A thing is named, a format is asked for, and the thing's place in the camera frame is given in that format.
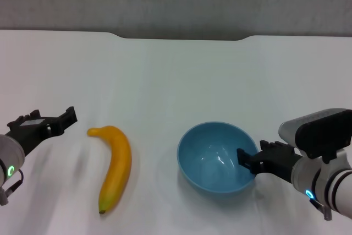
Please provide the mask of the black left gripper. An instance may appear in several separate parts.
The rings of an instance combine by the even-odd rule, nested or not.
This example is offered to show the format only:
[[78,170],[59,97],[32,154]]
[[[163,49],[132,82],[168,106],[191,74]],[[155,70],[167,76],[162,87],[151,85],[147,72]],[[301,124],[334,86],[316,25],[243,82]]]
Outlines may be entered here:
[[9,122],[6,137],[6,155],[24,158],[49,136],[60,136],[65,130],[78,121],[73,106],[70,106],[59,117],[41,117],[39,110],[19,116]]

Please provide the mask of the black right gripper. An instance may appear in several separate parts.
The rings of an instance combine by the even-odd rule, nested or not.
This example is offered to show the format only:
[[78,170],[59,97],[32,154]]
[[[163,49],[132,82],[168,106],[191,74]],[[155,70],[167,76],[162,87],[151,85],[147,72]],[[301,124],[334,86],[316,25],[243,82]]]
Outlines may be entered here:
[[261,151],[254,155],[238,148],[238,164],[248,169],[251,174],[270,173],[291,183],[293,167],[302,156],[296,154],[291,145],[280,141],[260,140],[260,148]]

